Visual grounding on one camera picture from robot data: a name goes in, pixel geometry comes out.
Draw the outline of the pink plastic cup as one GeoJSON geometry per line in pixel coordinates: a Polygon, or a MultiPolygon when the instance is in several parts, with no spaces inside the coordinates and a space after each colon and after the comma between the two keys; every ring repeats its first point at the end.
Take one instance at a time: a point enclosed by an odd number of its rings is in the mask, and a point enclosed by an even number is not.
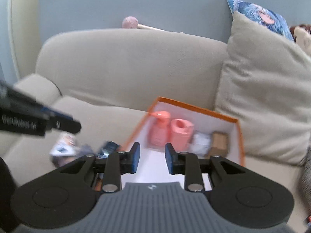
{"type": "Polygon", "coordinates": [[[187,151],[188,144],[193,135],[194,124],[185,119],[171,121],[170,143],[175,151],[187,151]]]}

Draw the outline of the small brown cardboard box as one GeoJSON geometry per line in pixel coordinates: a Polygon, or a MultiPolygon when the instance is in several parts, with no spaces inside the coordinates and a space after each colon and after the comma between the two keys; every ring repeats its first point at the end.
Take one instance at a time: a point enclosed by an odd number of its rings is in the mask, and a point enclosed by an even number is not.
{"type": "Polygon", "coordinates": [[[208,157],[210,156],[226,157],[228,153],[229,153],[228,134],[214,131],[211,136],[211,146],[208,151],[208,157]]]}

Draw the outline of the dark blue small packet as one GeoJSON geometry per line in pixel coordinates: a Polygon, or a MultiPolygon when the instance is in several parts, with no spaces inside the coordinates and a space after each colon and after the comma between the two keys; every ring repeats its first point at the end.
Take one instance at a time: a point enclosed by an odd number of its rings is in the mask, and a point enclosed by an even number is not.
{"type": "Polygon", "coordinates": [[[110,154],[112,154],[115,151],[118,151],[119,148],[120,148],[119,144],[112,141],[107,141],[98,149],[96,157],[100,159],[108,158],[110,154]]]}

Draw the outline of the orange cardboard box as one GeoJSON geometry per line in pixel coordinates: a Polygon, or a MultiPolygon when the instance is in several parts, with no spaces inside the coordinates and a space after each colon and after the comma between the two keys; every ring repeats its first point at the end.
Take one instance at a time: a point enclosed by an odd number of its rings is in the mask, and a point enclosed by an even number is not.
{"type": "Polygon", "coordinates": [[[135,174],[121,177],[129,183],[175,183],[184,186],[182,175],[169,174],[164,156],[166,143],[177,152],[194,153],[199,158],[223,156],[245,164],[240,124],[237,119],[168,98],[158,98],[148,111],[123,107],[101,107],[96,122],[104,141],[129,150],[140,144],[140,159],[135,174]]]}

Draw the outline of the white orange packet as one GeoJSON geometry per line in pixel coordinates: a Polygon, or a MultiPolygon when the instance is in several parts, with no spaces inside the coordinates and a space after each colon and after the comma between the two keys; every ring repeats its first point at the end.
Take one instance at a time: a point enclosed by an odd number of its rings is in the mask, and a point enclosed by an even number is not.
{"type": "Polygon", "coordinates": [[[71,157],[76,155],[76,137],[67,132],[60,133],[56,144],[50,150],[52,157],[71,157]]]}

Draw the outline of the beige cushion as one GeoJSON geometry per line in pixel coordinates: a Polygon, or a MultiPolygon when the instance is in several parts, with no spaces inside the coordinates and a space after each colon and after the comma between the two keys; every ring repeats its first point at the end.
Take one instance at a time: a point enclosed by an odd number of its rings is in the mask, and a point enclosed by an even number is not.
{"type": "Polygon", "coordinates": [[[310,140],[310,57],[234,12],[215,109],[240,121],[245,152],[302,165],[310,140]]]}

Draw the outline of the pink ball massage stick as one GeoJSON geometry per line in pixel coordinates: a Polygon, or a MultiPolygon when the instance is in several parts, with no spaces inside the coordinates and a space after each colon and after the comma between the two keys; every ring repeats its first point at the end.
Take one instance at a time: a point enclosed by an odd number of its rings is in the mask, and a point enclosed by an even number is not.
{"type": "Polygon", "coordinates": [[[124,20],[122,21],[122,28],[163,31],[162,29],[159,29],[159,28],[155,28],[155,27],[151,27],[151,26],[147,26],[147,25],[142,25],[139,23],[137,18],[133,17],[133,16],[128,16],[128,17],[124,18],[124,20]]]}

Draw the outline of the blue patterned pillow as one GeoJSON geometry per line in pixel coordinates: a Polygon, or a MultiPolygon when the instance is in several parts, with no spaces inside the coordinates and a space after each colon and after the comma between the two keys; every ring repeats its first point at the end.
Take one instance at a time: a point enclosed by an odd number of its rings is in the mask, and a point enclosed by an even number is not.
{"type": "Polygon", "coordinates": [[[227,0],[227,3],[232,14],[237,11],[251,21],[286,37],[290,41],[294,41],[287,22],[281,15],[255,3],[242,0],[227,0]]]}

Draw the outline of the plush toy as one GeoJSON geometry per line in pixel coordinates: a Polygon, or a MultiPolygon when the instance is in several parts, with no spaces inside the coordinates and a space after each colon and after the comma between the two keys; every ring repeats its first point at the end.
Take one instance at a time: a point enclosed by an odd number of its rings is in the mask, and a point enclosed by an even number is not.
{"type": "Polygon", "coordinates": [[[311,25],[300,24],[291,26],[290,32],[294,38],[295,43],[308,55],[311,56],[311,25]]]}

